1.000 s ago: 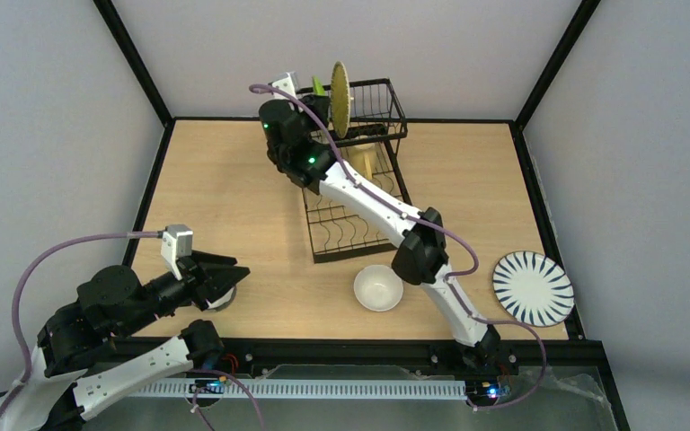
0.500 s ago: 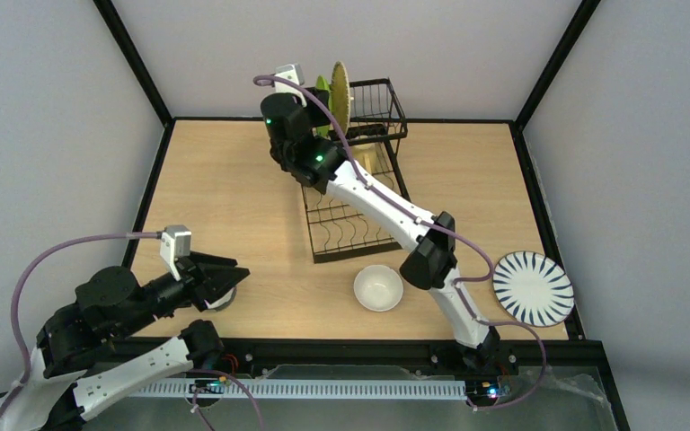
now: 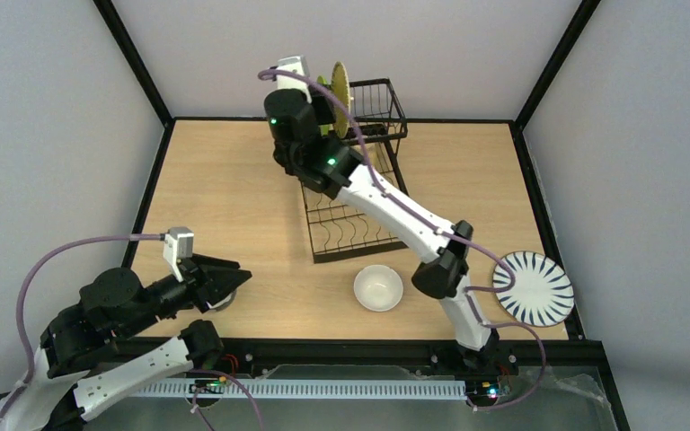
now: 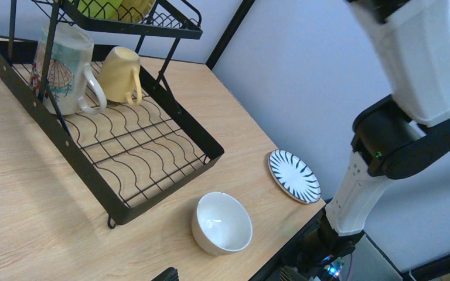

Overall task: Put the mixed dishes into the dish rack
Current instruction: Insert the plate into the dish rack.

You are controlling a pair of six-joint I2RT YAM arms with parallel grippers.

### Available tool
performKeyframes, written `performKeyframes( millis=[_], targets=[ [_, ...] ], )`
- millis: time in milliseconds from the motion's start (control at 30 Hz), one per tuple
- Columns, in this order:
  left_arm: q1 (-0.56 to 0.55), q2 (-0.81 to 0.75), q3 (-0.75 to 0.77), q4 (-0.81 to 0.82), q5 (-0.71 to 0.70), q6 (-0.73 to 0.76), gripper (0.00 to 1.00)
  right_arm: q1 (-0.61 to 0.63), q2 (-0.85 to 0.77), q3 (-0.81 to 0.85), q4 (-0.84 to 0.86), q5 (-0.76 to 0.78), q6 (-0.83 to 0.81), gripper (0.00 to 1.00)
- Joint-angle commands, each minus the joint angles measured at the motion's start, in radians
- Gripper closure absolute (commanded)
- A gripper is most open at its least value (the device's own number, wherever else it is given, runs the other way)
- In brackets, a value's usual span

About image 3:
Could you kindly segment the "green plate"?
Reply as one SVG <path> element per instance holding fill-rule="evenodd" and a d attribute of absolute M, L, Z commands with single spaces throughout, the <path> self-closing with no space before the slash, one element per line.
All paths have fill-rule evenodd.
<path fill-rule="evenodd" d="M 320 92 L 315 91 L 313 98 L 321 134 L 322 136 L 328 136 L 333 131 L 334 124 L 336 123 L 337 110 L 332 101 Z"/>

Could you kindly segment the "round bamboo tray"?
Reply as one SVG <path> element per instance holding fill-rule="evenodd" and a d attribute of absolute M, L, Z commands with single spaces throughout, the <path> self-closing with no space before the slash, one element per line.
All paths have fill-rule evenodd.
<path fill-rule="evenodd" d="M 333 131 L 339 138 L 345 138 L 349 133 L 348 115 L 351 110 L 351 95 L 347 68 L 340 61 L 337 61 L 332 69 L 330 89 L 342 106 L 341 108 L 335 105 L 333 108 L 335 118 Z"/>

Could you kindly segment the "black wire dish rack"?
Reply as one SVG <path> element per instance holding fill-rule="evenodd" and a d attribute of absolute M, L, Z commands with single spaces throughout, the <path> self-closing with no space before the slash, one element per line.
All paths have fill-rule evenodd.
<path fill-rule="evenodd" d="M 374 172 L 383 186 L 408 191 L 397 152 L 408 135 L 407 121 L 391 80 L 377 78 L 349 84 L 350 111 L 364 134 L 370 167 L 360 168 L 357 184 L 367 187 L 367 196 L 376 198 L 379 189 L 372 183 Z M 301 187 L 303 214 L 315 264 L 352 259 L 407 247 L 381 221 L 360 206 Z"/>

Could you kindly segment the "blue striped white plate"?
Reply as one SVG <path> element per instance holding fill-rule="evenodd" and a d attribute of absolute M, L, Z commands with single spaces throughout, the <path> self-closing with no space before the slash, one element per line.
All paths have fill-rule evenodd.
<path fill-rule="evenodd" d="M 572 283 L 553 259 L 533 251 L 515 251 L 502 260 L 515 275 L 515 284 L 496 297 L 515 320 L 534 327 L 564 322 L 574 308 Z"/>

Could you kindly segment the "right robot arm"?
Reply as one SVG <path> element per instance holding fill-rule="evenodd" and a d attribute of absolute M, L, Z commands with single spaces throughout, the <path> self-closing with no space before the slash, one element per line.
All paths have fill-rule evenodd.
<path fill-rule="evenodd" d="M 473 228 L 433 215 L 367 164 L 365 155 L 335 135 L 322 136 L 314 106 L 297 89 L 275 90 L 264 100 L 274 160 L 306 188 L 377 220 L 414 251 L 411 277 L 424 295 L 439 300 L 460 348 L 481 353 L 498 336 L 465 293 L 470 278 L 466 241 Z"/>

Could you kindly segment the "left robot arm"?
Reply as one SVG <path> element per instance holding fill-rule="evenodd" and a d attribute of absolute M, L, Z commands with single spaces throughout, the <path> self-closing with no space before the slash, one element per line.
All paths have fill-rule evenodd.
<path fill-rule="evenodd" d="M 0 395 L 0 430 L 80 430 L 103 411 L 175 374 L 207 369 L 223 355 L 213 322 L 195 320 L 144 354 L 96 374 L 120 344 L 186 309 L 214 311 L 252 272 L 236 261 L 195 255 L 179 276 L 143 286 L 130 268 L 102 272 L 40 336 L 32 369 Z"/>

